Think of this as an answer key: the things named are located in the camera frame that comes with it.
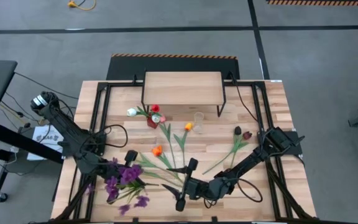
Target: white flower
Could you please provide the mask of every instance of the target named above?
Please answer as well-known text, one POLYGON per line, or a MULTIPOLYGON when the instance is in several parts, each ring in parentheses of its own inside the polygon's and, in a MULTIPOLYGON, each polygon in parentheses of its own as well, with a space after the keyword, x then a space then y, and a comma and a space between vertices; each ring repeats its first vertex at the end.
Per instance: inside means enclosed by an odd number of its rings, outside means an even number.
POLYGON ((158 122, 160 122, 160 116, 157 114, 153 115, 152 121, 157 124, 158 122))
POLYGON ((137 111, 135 110, 135 108, 129 108, 127 110, 127 116, 136 116, 137 115, 137 111))

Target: wooden tabletop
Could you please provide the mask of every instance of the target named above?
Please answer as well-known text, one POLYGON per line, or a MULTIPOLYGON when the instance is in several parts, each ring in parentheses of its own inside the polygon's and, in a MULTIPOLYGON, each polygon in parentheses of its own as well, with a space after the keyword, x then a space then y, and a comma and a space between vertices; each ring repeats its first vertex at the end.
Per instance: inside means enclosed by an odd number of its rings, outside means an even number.
MULTIPOLYGON (((271 81, 265 81, 265 83, 274 125, 281 127, 283 130, 291 130, 293 123, 283 83, 271 81)), ((83 82, 76 109, 75 122, 84 129, 89 129, 90 126, 97 84, 97 81, 83 82)), ((176 134, 178 136, 183 135, 185 124, 194 120, 194 114, 197 111, 204 113, 203 133, 196 134, 191 131, 188 134, 185 144, 186 163, 188 163, 192 157, 199 161, 197 170, 193 172, 194 178, 209 181, 219 171, 229 168, 231 156, 230 159, 227 159, 207 174, 202 175, 207 168, 222 159, 230 151, 233 141, 232 134, 236 126, 240 126, 243 131, 250 131, 254 135, 248 140, 249 144, 239 150, 234 161, 235 163, 243 160, 243 158, 249 155, 258 145, 256 139, 258 126, 256 121, 251 118, 249 113, 242 106, 236 88, 225 87, 225 90, 227 102, 220 118, 218 118, 216 114, 215 106, 161 106, 160 112, 167 117, 166 122, 172 125, 172 135, 176 134)), ((161 144, 163 150, 169 152, 167 156, 172 161, 169 145, 163 132, 159 128, 151 129, 148 127, 143 116, 130 118, 126 115, 128 108, 141 106, 141 91, 141 87, 112 88, 106 125, 123 125, 128 131, 129 142, 126 147, 121 149, 107 147, 104 157, 107 159, 116 157, 120 163, 124 163, 126 152, 133 149, 143 153, 159 166, 164 167, 164 164, 151 153, 153 147, 161 144)), ((255 114, 251 88, 241 86, 240 92, 244 103, 248 106, 250 111, 255 114)), ((259 99, 261 110, 264 111, 260 92, 259 99)), ((101 103, 99 107, 98 122, 100 121, 102 105, 101 103)), ((113 130, 108 135, 108 143, 122 144, 124 141, 125 135, 121 130, 113 130)), ((177 164, 183 164, 181 150, 174 138, 172 138, 172 146, 177 164)), ((306 212, 312 216, 315 215, 303 165, 294 156, 282 156, 282 161, 289 191, 306 212)), ((52 218, 59 215, 67 206, 74 170, 75 163, 73 159, 66 159, 60 176, 52 210, 52 218)), ((167 179, 171 179, 169 175, 165 175, 162 171, 153 171, 167 179)), ((79 178, 80 174, 78 172, 75 186, 78 186, 79 178)), ((265 164, 261 163, 257 165, 243 175, 242 178, 252 182, 260 189, 264 197, 261 203, 255 203, 245 198, 236 187, 231 195, 226 195, 223 199, 218 200, 217 204, 210 209, 205 208, 202 200, 191 201, 187 198, 185 210, 183 212, 177 212, 175 210, 175 199, 172 194, 160 185, 158 187, 151 186, 147 188, 150 197, 149 206, 146 208, 132 208, 124 217, 120 217, 117 208, 125 204, 126 200, 119 200, 113 205, 108 205, 106 203, 108 195, 104 189, 103 179, 98 177, 91 221, 131 221, 133 217, 139 217, 140 222, 210 221, 212 216, 217 216, 219 221, 274 220, 265 164)), ((142 175, 141 179, 145 182, 164 184, 164 181, 160 179, 154 179, 145 175, 142 175)), ((241 183, 241 187, 246 193, 251 195, 251 197, 258 197, 256 191, 249 185, 241 183)), ((285 217, 282 195, 278 189, 277 192, 281 215, 285 217)), ((87 196, 85 195, 83 205, 81 206, 81 217, 85 215, 86 202, 87 196)))

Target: orange tulip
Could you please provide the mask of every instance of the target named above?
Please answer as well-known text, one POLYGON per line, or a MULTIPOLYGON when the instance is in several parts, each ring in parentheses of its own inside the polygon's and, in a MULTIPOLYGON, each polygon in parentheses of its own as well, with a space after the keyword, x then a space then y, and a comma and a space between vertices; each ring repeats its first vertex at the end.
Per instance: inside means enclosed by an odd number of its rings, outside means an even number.
POLYGON ((159 145, 155 148, 152 149, 152 153, 155 155, 155 156, 161 156, 162 154, 162 146, 159 145))
POLYGON ((193 124, 191 122, 189 122, 189 123, 186 124, 185 130, 190 131, 192 127, 193 127, 193 124))

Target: artificial flower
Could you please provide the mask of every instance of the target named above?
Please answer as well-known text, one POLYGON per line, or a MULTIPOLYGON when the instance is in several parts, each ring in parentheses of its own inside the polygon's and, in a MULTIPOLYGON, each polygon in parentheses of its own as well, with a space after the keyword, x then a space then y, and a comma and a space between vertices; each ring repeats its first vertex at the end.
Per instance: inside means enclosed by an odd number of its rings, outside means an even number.
POLYGON ((114 200, 117 199, 117 197, 118 197, 119 189, 117 187, 109 188, 109 187, 106 186, 106 191, 109 194, 109 197, 107 198, 107 201, 109 203, 113 203, 114 200))
POLYGON ((90 194, 91 192, 94 192, 94 187, 91 184, 89 184, 86 187, 86 189, 87 189, 87 193, 86 193, 87 195, 90 194))
POLYGON ((150 199, 146 196, 138 196, 136 197, 136 199, 138 200, 137 203, 134 205, 134 207, 143 207, 145 208, 147 206, 147 202, 150 201, 150 199))
POLYGON ((129 108, 127 110, 127 116, 136 116, 137 115, 137 111, 135 108, 129 108))
POLYGON ((159 145, 155 148, 152 149, 152 153, 155 155, 155 156, 161 156, 162 154, 162 146, 159 145))
POLYGON ((249 131, 246 131, 246 132, 244 132, 244 133, 242 134, 242 138, 243 138, 244 140, 250 139, 251 136, 252 136, 252 133, 250 133, 249 131))
POLYGON ((138 170, 131 167, 122 167, 119 169, 119 172, 122 175, 120 179, 120 184, 122 185, 133 182, 141 174, 138 170))
POLYGON ((237 126, 236 128, 234 128, 234 134, 235 134, 235 135, 240 135, 240 134, 241 134, 241 128, 240 128, 240 126, 237 126))
POLYGON ((161 114, 160 123, 164 123, 166 120, 167 118, 163 114, 161 114))
POLYGON ((123 216, 125 215, 126 212, 129 211, 129 209, 131 208, 131 206, 129 204, 127 205, 121 205, 118 209, 120 210, 120 215, 123 216))
POLYGON ((114 167, 116 166, 118 163, 118 159, 113 157, 111 161, 108 162, 108 164, 111 166, 111 167, 114 167))
POLYGON ((111 177, 110 179, 104 181, 104 183, 107 184, 107 186, 109 187, 114 187, 118 183, 118 181, 115 177, 111 177))
POLYGON ((189 123, 186 124, 185 130, 190 131, 192 127, 193 127, 193 124, 191 122, 189 122, 189 123))
POLYGON ((132 170, 135 172, 137 176, 140 176, 143 173, 143 169, 140 165, 134 164, 132 165, 132 170))
POLYGON ((154 114, 152 116, 152 121, 157 124, 158 122, 160 122, 160 116, 157 114, 154 114))
POLYGON ((160 106, 159 105, 152 105, 152 111, 153 112, 159 112, 160 111, 160 106))

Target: yellow cable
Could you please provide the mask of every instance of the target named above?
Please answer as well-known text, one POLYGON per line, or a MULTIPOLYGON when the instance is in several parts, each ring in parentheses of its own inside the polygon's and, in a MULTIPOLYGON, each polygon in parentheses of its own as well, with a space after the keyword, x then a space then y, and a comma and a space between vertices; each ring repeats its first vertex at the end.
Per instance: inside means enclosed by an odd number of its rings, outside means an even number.
POLYGON ((96 0, 93 0, 93 6, 90 7, 90 8, 80 7, 80 6, 78 6, 77 4, 75 4, 75 2, 72 1, 72 0, 70 0, 70 1, 68 2, 67 6, 68 6, 68 7, 75 7, 75 8, 77 8, 77 9, 81 9, 81 10, 84 10, 84 11, 89 11, 89 10, 92 10, 92 9, 95 8, 95 6, 96 6, 96 0))
POLYGON ((6 108, 4 105, 0 105, 0 107, 2 107, 2 110, 5 110, 5 111, 7 111, 7 112, 10 112, 10 113, 11 113, 13 116, 15 116, 21 123, 25 124, 25 122, 24 122, 22 119, 20 119, 20 117, 19 117, 17 114, 15 114, 14 112, 12 112, 10 109, 6 108))

